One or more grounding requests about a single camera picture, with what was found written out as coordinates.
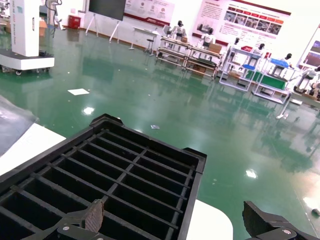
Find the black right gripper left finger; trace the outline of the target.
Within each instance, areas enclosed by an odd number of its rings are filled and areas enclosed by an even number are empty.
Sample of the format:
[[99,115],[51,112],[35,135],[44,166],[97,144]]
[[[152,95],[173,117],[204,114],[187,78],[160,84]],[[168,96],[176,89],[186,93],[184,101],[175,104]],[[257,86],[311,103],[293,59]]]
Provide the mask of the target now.
[[27,240],[104,240],[99,233],[104,219],[104,204],[94,200],[86,209],[67,213],[54,226],[28,236]]

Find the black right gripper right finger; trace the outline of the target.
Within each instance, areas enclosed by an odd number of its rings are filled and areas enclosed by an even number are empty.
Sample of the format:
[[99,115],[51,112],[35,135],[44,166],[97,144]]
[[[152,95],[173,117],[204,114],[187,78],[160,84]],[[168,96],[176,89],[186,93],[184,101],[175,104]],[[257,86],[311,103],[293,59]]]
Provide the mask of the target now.
[[252,201],[243,202],[243,223],[251,240],[317,240],[281,215],[267,213],[259,209]]

